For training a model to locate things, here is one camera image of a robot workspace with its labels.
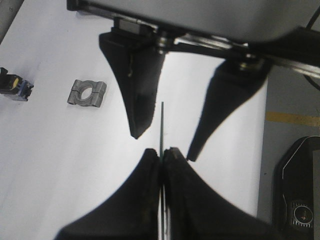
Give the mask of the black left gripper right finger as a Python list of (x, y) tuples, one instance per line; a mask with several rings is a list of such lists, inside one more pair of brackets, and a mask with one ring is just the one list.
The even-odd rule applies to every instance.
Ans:
[(164, 184), (172, 240), (273, 240), (275, 230), (215, 192), (177, 147), (165, 150)]

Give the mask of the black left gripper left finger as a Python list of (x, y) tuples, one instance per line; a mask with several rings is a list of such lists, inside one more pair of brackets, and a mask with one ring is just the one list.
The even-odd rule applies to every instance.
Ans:
[(125, 182), (91, 212), (64, 226), (59, 240), (156, 240), (160, 158), (145, 149)]

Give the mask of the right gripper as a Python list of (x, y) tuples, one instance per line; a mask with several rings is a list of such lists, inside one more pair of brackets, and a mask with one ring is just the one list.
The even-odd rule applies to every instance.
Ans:
[[(69, 11), (130, 20), (215, 40), (256, 44), (262, 53), (294, 70), (320, 73), (320, 35), (303, 30), (317, 0), (69, 0)], [(151, 125), (165, 56), (156, 35), (113, 27), (99, 47), (118, 83), (130, 134), (138, 139)], [(221, 123), (261, 89), (272, 63), (261, 58), (227, 59), (209, 82), (187, 159), (196, 161)]]

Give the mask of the black robot base device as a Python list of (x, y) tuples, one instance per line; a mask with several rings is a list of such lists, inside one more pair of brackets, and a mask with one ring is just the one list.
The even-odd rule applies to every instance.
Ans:
[(271, 224), (284, 240), (315, 238), (313, 153), (319, 149), (319, 136), (301, 137), (275, 167)]

